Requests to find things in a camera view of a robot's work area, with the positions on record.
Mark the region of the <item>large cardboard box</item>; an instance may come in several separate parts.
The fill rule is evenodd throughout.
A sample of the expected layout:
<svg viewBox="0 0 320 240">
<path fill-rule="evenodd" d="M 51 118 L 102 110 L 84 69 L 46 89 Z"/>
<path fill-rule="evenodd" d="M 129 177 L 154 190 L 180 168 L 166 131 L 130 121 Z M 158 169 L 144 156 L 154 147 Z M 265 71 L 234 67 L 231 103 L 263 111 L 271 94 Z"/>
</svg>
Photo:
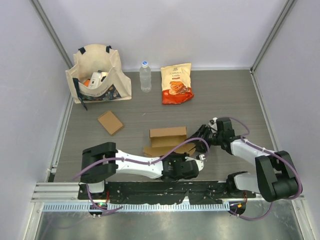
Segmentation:
<svg viewBox="0 0 320 240">
<path fill-rule="evenodd" d="M 164 156 L 187 138 L 186 126 L 150 129 L 150 146 L 144 146 L 143 153 L 147 157 Z"/>
</svg>

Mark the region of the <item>small brown cardboard box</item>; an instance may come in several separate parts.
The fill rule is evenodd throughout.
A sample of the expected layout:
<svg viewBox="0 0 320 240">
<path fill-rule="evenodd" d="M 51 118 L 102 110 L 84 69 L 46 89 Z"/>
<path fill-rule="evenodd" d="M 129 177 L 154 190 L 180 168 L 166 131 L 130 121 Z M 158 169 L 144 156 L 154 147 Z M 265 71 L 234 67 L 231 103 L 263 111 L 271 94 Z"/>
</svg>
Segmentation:
<svg viewBox="0 0 320 240">
<path fill-rule="evenodd" d="M 110 110 L 99 116 L 97 120 L 111 136 L 124 128 L 124 124 Z"/>
</svg>

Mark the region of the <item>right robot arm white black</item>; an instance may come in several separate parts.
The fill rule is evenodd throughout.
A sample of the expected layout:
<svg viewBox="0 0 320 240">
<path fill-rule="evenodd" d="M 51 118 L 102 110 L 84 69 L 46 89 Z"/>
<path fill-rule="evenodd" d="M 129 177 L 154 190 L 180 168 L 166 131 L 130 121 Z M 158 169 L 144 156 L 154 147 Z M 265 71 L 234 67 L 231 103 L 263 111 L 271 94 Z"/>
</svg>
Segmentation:
<svg viewBox="0 0 320 240">
<path fill-rule="evenodd" d="M 199 153 L 211 146 L 219 146 L 228 154 L 239 157 L 255 167 L 255 174 L 237 172 L 228 176 L 226 193 L 233 198 L 243 191 L 260 194 L 267 202 L 295 199 L 303 191 L 301 180 L 290 154 L 284 150 L 271 151 L 250 142 L 246 136 L 237 135 L 232 118 L 214 117 L 203 124 L 188 140 L 195 143 Z"/>
</svg>

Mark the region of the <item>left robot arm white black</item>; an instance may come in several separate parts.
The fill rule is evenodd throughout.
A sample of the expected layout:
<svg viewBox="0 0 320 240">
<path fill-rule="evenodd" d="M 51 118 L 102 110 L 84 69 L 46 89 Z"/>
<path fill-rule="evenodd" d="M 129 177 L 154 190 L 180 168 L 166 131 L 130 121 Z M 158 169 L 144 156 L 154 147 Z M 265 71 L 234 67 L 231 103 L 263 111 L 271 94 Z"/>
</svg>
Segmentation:
<svg viewBox="0 0 320 240">
<path fill-rule="evenodd" d="M 81 171 L 74 177 L 89 187 L 89 194 L 100 200 L 107 192 L 106 179 L 115 174 L 129 174 L 164 182 L 196 178 L 204 168 L 202 160 L 188 153 L 170 153 L 161 157 L 132 155 L 106 142 L 82 151 Z"/>
</svg>

